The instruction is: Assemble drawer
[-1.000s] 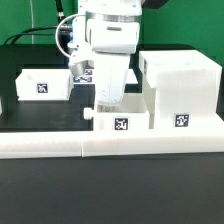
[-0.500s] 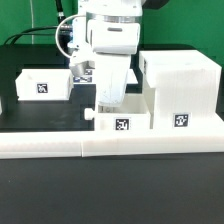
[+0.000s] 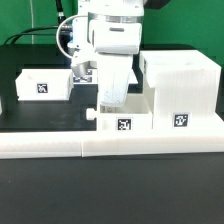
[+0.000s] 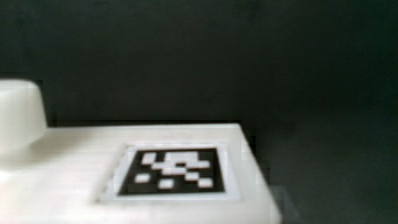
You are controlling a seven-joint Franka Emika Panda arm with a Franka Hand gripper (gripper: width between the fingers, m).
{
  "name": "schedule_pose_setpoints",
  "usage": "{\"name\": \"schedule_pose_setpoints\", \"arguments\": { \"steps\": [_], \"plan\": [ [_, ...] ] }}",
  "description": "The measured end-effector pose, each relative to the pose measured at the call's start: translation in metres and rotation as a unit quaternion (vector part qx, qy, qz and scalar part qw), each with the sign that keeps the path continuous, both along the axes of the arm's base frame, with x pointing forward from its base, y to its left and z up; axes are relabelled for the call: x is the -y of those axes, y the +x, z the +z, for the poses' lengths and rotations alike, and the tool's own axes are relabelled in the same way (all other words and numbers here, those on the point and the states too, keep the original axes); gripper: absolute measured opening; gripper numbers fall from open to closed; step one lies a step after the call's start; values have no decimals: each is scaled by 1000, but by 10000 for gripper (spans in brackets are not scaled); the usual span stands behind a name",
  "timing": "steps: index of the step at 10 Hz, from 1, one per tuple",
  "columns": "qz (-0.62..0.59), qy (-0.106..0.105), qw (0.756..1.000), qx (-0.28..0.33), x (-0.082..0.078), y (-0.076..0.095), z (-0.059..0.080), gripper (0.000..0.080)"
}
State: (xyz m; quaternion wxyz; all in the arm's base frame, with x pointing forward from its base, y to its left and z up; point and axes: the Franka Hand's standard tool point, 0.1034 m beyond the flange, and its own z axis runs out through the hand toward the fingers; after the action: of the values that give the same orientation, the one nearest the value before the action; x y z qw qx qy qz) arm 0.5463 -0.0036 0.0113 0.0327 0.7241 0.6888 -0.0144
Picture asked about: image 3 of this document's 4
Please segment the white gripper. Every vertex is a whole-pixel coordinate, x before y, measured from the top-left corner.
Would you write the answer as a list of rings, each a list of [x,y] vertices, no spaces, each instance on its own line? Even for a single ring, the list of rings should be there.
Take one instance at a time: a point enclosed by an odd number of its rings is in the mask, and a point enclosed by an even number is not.
[[[98,53],[96,59],[99,103],[121,107],[127,96],[133,56]]]

